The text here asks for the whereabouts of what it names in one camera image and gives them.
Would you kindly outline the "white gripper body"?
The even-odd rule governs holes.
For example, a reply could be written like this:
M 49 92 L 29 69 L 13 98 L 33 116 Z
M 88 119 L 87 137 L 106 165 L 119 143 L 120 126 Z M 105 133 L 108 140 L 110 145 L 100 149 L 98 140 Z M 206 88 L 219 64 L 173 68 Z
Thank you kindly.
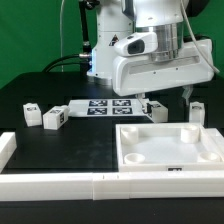
M 192 42 L 183 44 L 177 58 L 153 62 L 149 55 L 118 56 L 113 65 L 113 90 L 134 95 L 210 81 L 214 72 Z

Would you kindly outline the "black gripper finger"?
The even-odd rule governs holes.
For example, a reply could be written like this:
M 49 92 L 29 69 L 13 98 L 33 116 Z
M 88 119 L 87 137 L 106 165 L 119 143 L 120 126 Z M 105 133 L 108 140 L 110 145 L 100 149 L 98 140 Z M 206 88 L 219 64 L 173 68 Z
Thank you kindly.
M 148 114 L 150 112 L 150 103 L 149 99 L 145 97 L 144 93 L 140 93 L 136 95 L 137 100 L 140 102 L 142 105 L 142 111 L 145 114 Z
M 192 86 L 191 85 L 184 86 L 183 89 L 184 91 L 183 91 L 182 97 L 185 99 L 186 103 L 189 103 L 189 98 L 192 94 Z

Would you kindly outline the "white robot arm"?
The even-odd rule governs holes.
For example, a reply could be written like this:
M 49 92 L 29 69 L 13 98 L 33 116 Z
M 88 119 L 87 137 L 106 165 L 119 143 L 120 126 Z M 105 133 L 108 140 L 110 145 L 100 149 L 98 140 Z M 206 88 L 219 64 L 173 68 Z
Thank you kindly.
M 97 44 L 89 80 L 110 85 L 120 96 L 134 95 L 148 112 L 147 92 L 191 86 L 213 78 L 212 42 L 183 40 L 190 27 L 189 0 L 100 0 Z

